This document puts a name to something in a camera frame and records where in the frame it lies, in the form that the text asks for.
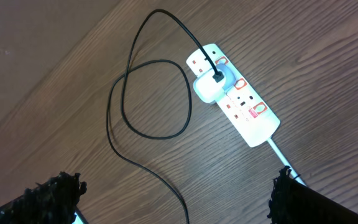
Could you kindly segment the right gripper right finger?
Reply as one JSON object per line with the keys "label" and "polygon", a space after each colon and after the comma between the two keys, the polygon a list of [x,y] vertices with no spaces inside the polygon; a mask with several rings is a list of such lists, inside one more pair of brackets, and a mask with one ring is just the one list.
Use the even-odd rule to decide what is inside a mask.
{"label": "right gripper right finger", "polygon": [[274,224],[358,224],[358,213],[291,178],[285,166],[273,179],[267,218]]}

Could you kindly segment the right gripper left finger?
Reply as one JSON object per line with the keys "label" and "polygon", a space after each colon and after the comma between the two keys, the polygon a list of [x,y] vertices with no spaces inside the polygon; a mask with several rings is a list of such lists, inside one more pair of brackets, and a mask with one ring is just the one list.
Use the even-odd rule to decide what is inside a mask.
{"label": "right gripper left finger", "polygon": [[73,224],[77,204],[87,191],[80,174],[61,172],[0,207],[0,224]]}

